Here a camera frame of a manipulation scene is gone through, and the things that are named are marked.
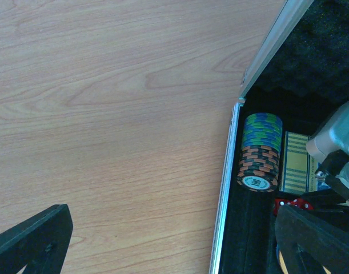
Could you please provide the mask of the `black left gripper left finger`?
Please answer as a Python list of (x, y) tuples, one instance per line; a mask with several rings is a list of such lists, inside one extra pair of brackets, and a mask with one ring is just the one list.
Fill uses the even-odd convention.
[(0, 234), (0, 273), (60, 273), (73, 221), (67, 204), (55, 204)]

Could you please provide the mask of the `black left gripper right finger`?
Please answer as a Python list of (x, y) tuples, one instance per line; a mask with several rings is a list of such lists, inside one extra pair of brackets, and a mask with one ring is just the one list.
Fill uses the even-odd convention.
[(281, 207), (275, 236), (288, 273), (349, 273), (349, 233), (312, 211)]

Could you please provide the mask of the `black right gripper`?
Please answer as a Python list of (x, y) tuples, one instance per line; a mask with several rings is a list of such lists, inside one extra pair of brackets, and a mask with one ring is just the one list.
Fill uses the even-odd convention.
[(314, 207), (314, 216), (349, 233), (349, 155), (342, 150), (328, 154), (315, 178), (330, 188), (302, 198)]

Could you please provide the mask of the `blue playing card box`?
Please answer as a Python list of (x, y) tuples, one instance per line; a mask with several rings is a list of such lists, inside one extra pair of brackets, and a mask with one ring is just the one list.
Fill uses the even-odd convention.
[(320, 164), (306, 150), (309, 138), (308, 135), (285, 132), (280, 191), (301, 195), (330, 188), (315, 177)]

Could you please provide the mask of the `red die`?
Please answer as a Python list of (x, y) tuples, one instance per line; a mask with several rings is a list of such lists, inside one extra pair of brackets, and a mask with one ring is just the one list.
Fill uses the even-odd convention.
[(274, 207), (273, 207), (274, 216), (277, 216), (280, 208), (284, 207), (284, 206), (297, 207), (297, 208), (300, 208), (300, 209), (306, 210), (306, 211), (313, 211), (314, 210), (314, 207), (311, 205), (311, 203), (307, 202), (306, 200), (304, 200), (302, 198), (296, 198), (293, 200), (276, 198), (274, 200)]

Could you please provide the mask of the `brown poker chip stack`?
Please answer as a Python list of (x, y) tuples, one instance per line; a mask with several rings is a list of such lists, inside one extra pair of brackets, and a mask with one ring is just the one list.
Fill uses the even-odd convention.
[(241, 149), (236, 181), (254, 192), (273, 192), (278, 188), (280, 152), (265, 145)]

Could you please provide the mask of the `blue poker chip stack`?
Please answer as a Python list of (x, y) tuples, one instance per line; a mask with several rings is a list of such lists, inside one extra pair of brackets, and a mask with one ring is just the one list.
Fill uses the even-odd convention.
[(267, 146), (280, 152), (282, 131), (280, 117), (266, 112), (251, 114), (244, 121), (242, 147)]

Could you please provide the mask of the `aluminium poker case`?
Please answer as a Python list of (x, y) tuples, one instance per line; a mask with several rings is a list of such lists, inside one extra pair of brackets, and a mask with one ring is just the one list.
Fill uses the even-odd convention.
[(232, 110), (210, 273), (349, 273), (349, 1), (285, 1)]

